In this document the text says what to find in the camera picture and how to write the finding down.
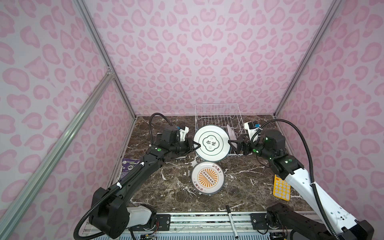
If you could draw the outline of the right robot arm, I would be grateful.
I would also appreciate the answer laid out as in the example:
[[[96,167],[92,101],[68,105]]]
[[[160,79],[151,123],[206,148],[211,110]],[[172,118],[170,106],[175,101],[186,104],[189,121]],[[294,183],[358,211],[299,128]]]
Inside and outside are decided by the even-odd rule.
[[[287,205],[275,204],[267,209],[266,220],[270,228],[280,226],[291,229],[309,240],[371,240],[374,228],[366,220],[359,221],[342,208],[314,180],[311,172],[294,156],[285,153],[286,138],[278,130],[268,130],[262,142],[261,129],[251,129],[249,134],[235,138],[230,134],[228,143],[235,152],[253,154],[269,162],[275,175],[293,187],[320,217],[311,220],[291,210]]]

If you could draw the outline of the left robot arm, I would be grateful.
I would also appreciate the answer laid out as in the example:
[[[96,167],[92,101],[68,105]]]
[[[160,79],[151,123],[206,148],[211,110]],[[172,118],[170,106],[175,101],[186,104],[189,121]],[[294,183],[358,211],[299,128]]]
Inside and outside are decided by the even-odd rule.
[[[126,229],[137,226],[148,230],[154,228],[157,214],[155,209],[147,205],[128,207],[127,204],[142,184],[165,162],[183,157],[200,147],[193,138],[188,137],[188,132],[188,127],[166,126],[125,177],[107,189],[96,190],[90,210],[76,226],[74,238],[83,239],[80,227],[85,221],[99,229],[99,233],[85,236],[86,240],[103,235],[116,239]]]

